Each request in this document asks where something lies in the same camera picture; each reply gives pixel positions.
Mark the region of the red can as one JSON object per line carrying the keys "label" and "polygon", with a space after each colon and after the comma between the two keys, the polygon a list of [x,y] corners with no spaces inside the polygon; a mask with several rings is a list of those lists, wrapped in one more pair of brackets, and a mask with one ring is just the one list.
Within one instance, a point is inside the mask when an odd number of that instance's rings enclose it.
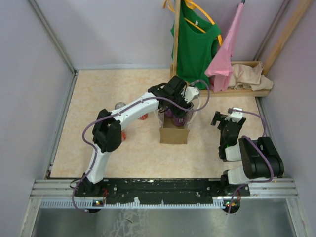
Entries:
{"label": "red can", "polygon": [[138,119],[145,120],[147,117],[148,117],[148,114],[144,114],[144,115],[140,116]]}
{"label": "red can", "polygon": [[124,131],[121,132],[121,138],[122,138],[122,141],[125,141],[127,138],[127,135]]}

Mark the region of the purple can front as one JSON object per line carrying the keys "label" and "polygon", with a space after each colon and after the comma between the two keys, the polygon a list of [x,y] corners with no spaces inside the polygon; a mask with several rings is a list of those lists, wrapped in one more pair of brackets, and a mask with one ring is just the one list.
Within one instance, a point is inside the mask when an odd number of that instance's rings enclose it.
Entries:
{"label": "purple can front", "polygon": [[116,109],[120,109],[122,107],[126,106],[126,104],[124,102],[118,102],[115,104],[115,110]]}

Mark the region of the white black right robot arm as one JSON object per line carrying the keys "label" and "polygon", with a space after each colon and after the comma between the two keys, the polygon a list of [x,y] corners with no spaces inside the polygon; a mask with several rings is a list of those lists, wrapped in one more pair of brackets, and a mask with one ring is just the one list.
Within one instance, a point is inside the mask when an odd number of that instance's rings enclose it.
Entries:
{"label": "white black right robot arm", "polygon": [[246,112],[239,108],[228,109],[228,115],[216,111],[211,125],[218,124],[220,141],[219,158],[223,162],[241,162],[241,165],[223,172],[221,176],[221,191],[230,196],[238,190],[238,185],[252,182],[265,183],[284,174],[283,161],[271,138],[264,132],[261,137],[253,140],[239,133],[246,122],[244,114],[260,118],[263,128],[266,121],[258,114]]}

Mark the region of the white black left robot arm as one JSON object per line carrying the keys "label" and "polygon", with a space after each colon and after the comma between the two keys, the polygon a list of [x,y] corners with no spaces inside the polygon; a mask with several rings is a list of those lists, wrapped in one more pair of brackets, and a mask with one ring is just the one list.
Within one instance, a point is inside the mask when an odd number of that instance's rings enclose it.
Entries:
{"label": "white black left robot arm", "polygon": [[122,143],[121,133],[141,116],[158,110],[169,109],[177,118],[186,116],[193,107],[192,101],[199,97],[199,90],[188,86],[177,76],[167,83],[152,86],[139,99],[121,108],[101,110],[92,124],[93,154],[79,187],[84,193],[99,195],[103,190],[101,181],[112,152]]}

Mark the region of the brown canvas bag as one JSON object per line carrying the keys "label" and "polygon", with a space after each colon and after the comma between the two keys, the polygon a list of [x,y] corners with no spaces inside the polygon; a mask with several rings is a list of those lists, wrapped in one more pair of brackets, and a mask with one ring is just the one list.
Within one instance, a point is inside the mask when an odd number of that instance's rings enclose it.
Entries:
{"label": "brown canvas bag", "polygon": [[187,144],[190,126],[193,123],[197,112],[187,112],[185,125],[182,127],[176,127],[173,125],[172,118],[168,118],[165,116],[165,110],[166,109],[162,111],[158,110],[155,112],[160,123],[160,143],[171,145]]}

